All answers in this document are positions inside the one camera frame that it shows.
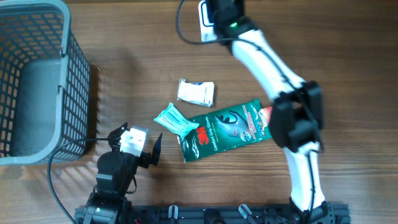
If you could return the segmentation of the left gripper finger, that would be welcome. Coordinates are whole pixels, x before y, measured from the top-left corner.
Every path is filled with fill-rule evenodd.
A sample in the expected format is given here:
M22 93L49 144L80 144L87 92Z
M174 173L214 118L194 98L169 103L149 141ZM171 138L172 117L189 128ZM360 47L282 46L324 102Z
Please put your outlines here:
M121 147L121 136L127 129L127 122L122 124L119 128L111 131L107 137L108 144L111 149L120 149Z
M152 150L152 157L150 163L152 165L157 166L160 160L160 153L161 153L161 141L162 141L162 133L160 133L158 139L156 140L153 150Z

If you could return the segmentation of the teal white wipes packet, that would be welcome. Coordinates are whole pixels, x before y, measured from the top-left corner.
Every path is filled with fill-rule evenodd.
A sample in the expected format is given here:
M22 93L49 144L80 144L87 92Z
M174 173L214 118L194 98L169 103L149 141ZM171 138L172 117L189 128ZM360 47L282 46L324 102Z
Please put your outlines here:
M191 122L184 117L173 103L169 103L168 107L154 118L154 121L182 139L185 139L191 131L199 127L198 123Z

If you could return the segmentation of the green 3M gloves packet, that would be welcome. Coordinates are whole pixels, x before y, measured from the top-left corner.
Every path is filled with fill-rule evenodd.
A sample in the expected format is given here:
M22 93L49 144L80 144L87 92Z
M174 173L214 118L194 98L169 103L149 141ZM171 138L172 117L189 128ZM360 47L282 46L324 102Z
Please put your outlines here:
M185 139L178 138L183 160L192 162L217 153L270 139L258 115L264 108L258 99L188 118L199 127Z

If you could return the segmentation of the white paper sachet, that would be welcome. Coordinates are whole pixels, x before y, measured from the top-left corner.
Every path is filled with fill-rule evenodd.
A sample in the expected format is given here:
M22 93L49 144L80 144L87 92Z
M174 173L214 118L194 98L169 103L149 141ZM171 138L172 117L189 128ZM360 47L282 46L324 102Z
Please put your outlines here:
M187 82L181 78L178 83L177 99L195 105L212 107L215 94L213 82Z

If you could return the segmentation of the red small snack packet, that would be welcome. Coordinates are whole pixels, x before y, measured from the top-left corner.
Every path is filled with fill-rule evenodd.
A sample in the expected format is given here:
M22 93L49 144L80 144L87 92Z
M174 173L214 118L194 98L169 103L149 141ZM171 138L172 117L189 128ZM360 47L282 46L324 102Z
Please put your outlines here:
M268 127L269 122L271 120L271 113L272 113L272 108L271 107L267 107L267 108L262 108L258 111L258 115L262 121L262 124L265 127Z

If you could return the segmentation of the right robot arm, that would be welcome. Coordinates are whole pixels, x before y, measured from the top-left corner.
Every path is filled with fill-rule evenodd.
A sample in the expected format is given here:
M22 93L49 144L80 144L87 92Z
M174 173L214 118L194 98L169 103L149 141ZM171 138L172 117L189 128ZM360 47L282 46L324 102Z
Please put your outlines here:
M292 206L302 222L317 221L326 202L318 174L324 115L320 86L281 60L245 15L243 1L207 1L206 10L217 41L253 74L272 103L269 131L287 158Z

